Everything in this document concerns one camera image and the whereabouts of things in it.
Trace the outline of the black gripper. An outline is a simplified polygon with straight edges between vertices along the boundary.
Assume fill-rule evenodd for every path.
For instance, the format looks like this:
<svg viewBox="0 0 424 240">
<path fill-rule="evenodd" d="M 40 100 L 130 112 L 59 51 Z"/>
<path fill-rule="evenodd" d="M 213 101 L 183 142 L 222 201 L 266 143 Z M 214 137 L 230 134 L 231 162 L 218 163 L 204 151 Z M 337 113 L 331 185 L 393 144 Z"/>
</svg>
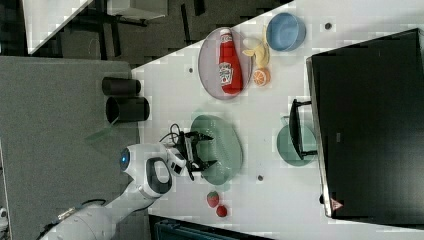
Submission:
<svg viewBox="0 0 424 240">
<path fill-rule="evenodd" d="M 198 140 L 213 140 L 214 138 L 211 136 L 208 136 L 206 134 L 194 131 L 192 132 L 193 136 Z M 177 149 L 183 156 L 183 158 L 186 160 L 186 168 L 189 174 L 189 177 L 191 180 L 194 179 L 194 176 L 192 174 L 192 160 L 193 160 L 193 153 L 191 150 L 191 142 L 188 138 L 185 137 L 185 133 L 183 131 L 180 131 L 178 134 L 178 140 L 177 140 Z M 213 166 L 216 163 L 216 160 L 212 161 L 198 161 L 194 163 L 194 170 L 195 171 L 204 171 L 208 169 L 209 167 Z"/>
</svg>

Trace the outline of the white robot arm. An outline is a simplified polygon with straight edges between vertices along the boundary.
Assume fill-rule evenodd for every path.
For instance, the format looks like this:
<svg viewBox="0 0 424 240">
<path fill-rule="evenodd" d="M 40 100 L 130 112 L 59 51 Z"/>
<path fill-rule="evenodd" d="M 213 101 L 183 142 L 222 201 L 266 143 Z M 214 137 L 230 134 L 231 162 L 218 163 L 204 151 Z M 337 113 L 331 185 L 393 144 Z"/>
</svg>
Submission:
<svg viewBox="0 0 424 240">
<path fill-rule="evenodd" d="M 84 203 L 65 211 L 45 226 L 37 240 L 111 240 L 118 223 L 169 192 L 175 176 L 184 171 L 193 175 L 215 163 L 201 160 L 196 149 L 199 142 L 211 141 L 211 136 L 180 131 L 176 137 L 175 143 L 126 147 L 119 159 L 120 169 L 132 181 L 123 193 L 107 205 Z"/>
</svg>

